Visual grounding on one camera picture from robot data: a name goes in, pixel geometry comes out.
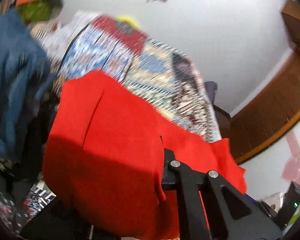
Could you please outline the red zip jacket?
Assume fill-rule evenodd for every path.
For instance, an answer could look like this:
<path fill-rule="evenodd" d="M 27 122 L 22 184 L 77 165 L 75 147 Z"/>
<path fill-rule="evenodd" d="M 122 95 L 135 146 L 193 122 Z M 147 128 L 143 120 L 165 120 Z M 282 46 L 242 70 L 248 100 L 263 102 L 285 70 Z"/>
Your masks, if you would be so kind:
<path fill-rule="evenodd" d="M 229 141 L 207 143 L 169 122 L 100 71 L 66 81 L 43 159 L 49 189 L 94 226 L 121 237 L 179 235 L 177 198 L 164 191 L 164 151 L 199 172 L 216 170 L 246 193 Z"/>

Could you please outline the grey blue bag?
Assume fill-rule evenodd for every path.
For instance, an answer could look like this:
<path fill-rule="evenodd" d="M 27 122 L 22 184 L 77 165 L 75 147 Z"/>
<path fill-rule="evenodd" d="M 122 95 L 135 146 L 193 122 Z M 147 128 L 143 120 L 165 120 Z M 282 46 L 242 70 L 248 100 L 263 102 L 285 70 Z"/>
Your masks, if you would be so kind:
<path fill-rule="evenodd" d="M 205 90 L 206 90 L 207 96 L 209 97 L 210 102 L 212 104 L 214 104 L 217 89 L 218 89 L 217 83 L 214 81 L 207 81 L 207 82 L 204 82 L 204 86 L 205 86 Z"/>

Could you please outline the white heart wardrobe door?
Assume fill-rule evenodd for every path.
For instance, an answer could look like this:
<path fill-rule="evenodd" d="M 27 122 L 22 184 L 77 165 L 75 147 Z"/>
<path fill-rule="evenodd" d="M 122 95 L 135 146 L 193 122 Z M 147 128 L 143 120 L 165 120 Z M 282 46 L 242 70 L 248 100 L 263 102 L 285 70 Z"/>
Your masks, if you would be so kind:
<path fill-rule="evenodd" d="M 291 181 L 300 184 L 300 120 L 281 139 L 241 167 L 245 169 L 247 194 L 254 199 L 286 192 Z"/>

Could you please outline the brown wooden door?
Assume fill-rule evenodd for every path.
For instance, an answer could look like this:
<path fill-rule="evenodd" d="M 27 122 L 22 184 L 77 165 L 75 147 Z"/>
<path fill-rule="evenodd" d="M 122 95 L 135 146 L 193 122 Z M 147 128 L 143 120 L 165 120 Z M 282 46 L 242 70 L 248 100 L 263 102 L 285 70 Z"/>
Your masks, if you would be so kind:
<path fill-rule="evenodd" d="M 237 164 L 261 153 L 300 120 L 300 5 L 286 0 L 281 16 L 292 49 L 281 69 L 234 116 L 214 107 L 221 135 L 230 139 Z"/>

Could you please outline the folded blue denim garment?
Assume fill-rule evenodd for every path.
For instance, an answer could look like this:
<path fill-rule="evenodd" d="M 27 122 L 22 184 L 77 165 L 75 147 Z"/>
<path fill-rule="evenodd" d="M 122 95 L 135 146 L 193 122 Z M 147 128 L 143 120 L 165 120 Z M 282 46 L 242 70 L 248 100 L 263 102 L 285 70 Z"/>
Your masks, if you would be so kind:
<path fill-rule="evenodd" d="M 15 10 L 0 16 L 0 158 L 19 161 L 27 126 L 52 86 L 46 52 Z"/>

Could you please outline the patchwork patterned bedspread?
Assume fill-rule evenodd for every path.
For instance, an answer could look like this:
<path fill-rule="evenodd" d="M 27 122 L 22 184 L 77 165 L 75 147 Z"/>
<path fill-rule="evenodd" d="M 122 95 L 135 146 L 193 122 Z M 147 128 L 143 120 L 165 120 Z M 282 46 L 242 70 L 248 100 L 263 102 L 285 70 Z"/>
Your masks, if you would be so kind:
<path fill-rule="evenodd" d="M 52 87 L 56 96 L 65 81 L 100 70 L 170 122 L 206 142 L 221 139 L 212 99 L 190 58 L 127 20 L 78 11 L 65 25 L 52 20 L 34 24 L 31 35 L 58 76 Z"/>

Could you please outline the yellow bed rail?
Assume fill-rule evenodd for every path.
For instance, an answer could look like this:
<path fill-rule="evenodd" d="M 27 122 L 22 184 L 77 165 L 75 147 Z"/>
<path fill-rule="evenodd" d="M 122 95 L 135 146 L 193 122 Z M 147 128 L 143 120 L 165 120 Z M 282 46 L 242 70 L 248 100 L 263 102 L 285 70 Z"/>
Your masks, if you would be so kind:
<path fill-rule="evenodd" d="M 132 16 L 128 16 L 128 15 L 121 15 L 121 16 L 118 16 L 116 18 L 116 20 L 118 22 L 122 22 L 122 23 L 125 23 L 125 24 L 128 24 L 130 25 L 131 27 L 133 27 L 134 29 L 140 29 L 140 24 L 139 22 L 133 18 Z"/>

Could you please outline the green patterned cloth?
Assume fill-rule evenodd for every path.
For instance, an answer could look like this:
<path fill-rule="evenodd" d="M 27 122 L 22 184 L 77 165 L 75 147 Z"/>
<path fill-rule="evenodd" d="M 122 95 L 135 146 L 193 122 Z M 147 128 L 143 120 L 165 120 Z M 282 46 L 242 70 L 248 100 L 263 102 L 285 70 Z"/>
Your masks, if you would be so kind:
<path fill-rule="evenodd" d="M 51 5 L 45 0 L 37 0 L 16 7 L 18 15 L 26 23 L 42 22 L 50 19 Z"/>

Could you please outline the black patterned folded garment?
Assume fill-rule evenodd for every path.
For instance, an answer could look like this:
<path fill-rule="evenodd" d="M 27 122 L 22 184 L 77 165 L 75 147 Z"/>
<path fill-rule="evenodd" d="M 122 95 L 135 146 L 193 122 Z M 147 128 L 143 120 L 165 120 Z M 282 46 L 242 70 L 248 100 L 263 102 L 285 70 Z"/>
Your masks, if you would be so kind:
<path fill-rule="evenodd" d="M 42 170 L 45 144 L 55 119 L 59 99 L 44 99 L 26 128 L 19 161 L 0 158 L 0 222 L 12 235 L 29 219 L 25 200 Z"/>

